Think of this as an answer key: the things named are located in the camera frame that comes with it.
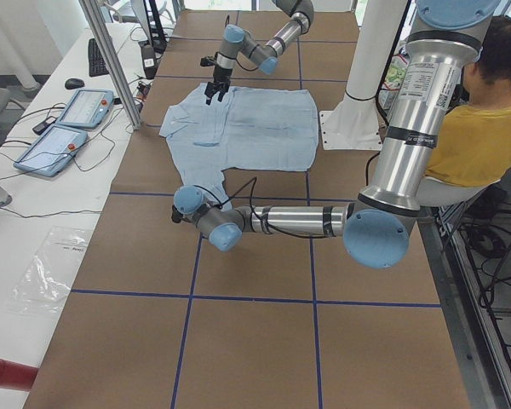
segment keyboard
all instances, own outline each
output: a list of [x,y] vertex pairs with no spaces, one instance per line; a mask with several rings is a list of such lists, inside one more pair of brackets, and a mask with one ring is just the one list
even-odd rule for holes
[[87,55],[89,59],[90,77],[98,77],[100,75],[108,74],[106,63],[104,62],[102,53],[100,52],[99,46],[97,45],[96,40],[94,38],[91,38],[89,40],[89,45],[87,47]]

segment black band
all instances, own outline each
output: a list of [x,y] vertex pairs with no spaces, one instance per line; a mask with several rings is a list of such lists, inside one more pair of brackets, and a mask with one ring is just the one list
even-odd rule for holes
[[299,17],[292,17],[291,20],[294,21],[295,23],[297,23],[301,27],[301,34],[302,34],[303,30],[305,29],[305,26],[303,25],[303,22],[301,21],[301,19]]
[[333,206],[325,206],[322,210],[322,231],[325,237],[335,237],[333,234],[333,225],[331,224],[331,212]]
[[460,32],[444,32],[441,30],[430,30],[427,32],[415,32],[407,38],[407,43],[417,40],[445,40],[455,43],[466,44],[472,49],[480,50],[481,43],[475,38]]
[[254,47],[254,48],[250,51],[250,53],[248,54],[248,57],[247,57],[247,58],[248,58],[248,60],[251,60],[251,58],[252,58],[252,54],[254,54],[254,51],[256,51],[256,48],[257,48],[257,47],[260,47],[260,45],[259,45],[259,44],[256,44],[256,45],[255,45],[255,47]]
[[280,37],[273,37],[272,40],[276,40],[280,43],[280,45],[282,46],[282,52],[284,53],[286,50],[286,43],[284,42],[284,40]]
[[273,234],[269,229],[269,211],[271,211],[272,208],[272,206],[264,207],[261,211],[261,216],[259,217],[261,230],[264,234]]
[[354,213],[354,206],[356,204],[354,202],[349,203],[347,207],[347,220],[350,218],[350,216]]
[[404,128],[397,128],[395,126],[388,128],[386,137],[404,141],[405,145],[429,147],[430,149],[434,149],[437,146],[436,135],[424,134],[415,130],[406,130]]
[[390,204],[381,203],[374,199],[368,198],[363,194],[358,195],[358,200],[362,203],[365,203],[366,205],[374,207],[375,209],[384,210],[388,213],[394,213],[395,215],[399,216],[417,217],[418,213],[420,212],[419,210],[403,209],[401,207],[395,207]]

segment label sticker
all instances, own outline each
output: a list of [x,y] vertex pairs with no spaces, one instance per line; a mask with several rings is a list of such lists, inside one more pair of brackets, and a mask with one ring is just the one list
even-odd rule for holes
[[437,62],[410,64],[399,92],[399,98],[402,100],[426,101],[438,68],[439,64]]
[[440,86],[439,92],[437,89],[432,92],[432,97],[426,101],[426,105],[446,111],[451,103],[452,94],[454,93],[454,88],[458,83],[461,72],[462,70],[460,70],[460,68],[452,66],[451,64],[439,64],[439,69],[435,74],[433,83],[435,85],[442,85]]

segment table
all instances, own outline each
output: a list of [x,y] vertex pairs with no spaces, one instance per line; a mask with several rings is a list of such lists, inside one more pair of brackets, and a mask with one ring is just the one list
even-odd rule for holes
[[[181,181],[158,129],[211,76],[198,62],[228,15],[258,40],[287,20],[181,14],[25,409],[469,407],[417,229],[406,258],[376,271],[341,238],[246,234],[220,253],[170,222]],[[272,78],[236,71],[233,85],[309,89],[333,109],[357,36],[353,14],[316,14]],[[231,169],[225,188],[258,176],[255,205],[345,204],[371,154],[319,147],[308,172]]]
[[[129,39],[129,34],[134,28],[135,25],[131,24],[108,25],[128,81],[136,79],[137,75],[144,75],[139,46]],[[132,37],[136,39],[137,36],[139,37],[140,33],[133,32]],[[91,37],[89,29],[82,33],[26,109],[26,113],[51,107],[57,102],[68,102],[74,92],[64,87],[68,78],[82,78],[87,88],[114,89],[110,76],[90,78],[88,75],[87,43]],[[17,124],[9,133],[8,140],[34,141],[37,136],[32,133],[32,127],[42,121],[46,114],[47,112],[36,114]],[[89,137],[94,136],[99,128],[89,132]],[[105,135],[112,139],[116,146],[110,157],[91,171],[83,173],[74,164],[69,164],[52,179],[16,176],[0,181],[0,185],[13,197],[13,203],[9,208],[23,215],[46,214],[57,210],[100,211],[127,147],[131,131],[127,115],[120,112],[105,131]],[[77,162],[83,168],[90,167],[106,156],[111,145],[111,142],[98,137],[78,153]],[[4,145],[0,153],[18,158],[25,149],[26,145],[14,143]],[[0,177],[19,173],[8,158],[0,155]],[[98,214],[83,214],[21,219],[0,210],[1,358],[40,366],[58,316],[15,315],[7,311],[4,303],[53,226],[92,230],[98,218]],[[0,407],[8,409],[22,407],[26,397],[27,394],[23,392],[0,389]]]

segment blue joint cap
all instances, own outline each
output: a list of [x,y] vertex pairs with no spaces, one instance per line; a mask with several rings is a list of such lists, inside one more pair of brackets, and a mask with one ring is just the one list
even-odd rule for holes
[[242,43],[244,41],[244,30],[239,26],[228,24],[223,32],[223,38],[225,38],[229,43]]
[[462,30],[475,26],[494,14],[500,0],[458,2],[457,0],[417,0],[418,16],[437,30]]
[[235,223],[223,223],[210,233],[209,242],[219,251],[231,250],[242,237],[242,232]]
[[182,186],[174,193],[174,206],[182,215],[193,213],[203,202],[203,191],[195,186]]
[[271,75],[276,70],[277,65],[278,59],[276,57],[269,57],[259,65],[259,69],[267,75]]
[[376,209],[351,215],[345,223],[342,241],[350,256],[369,268],[392,267],[409,248],[409,234],[403,223]]

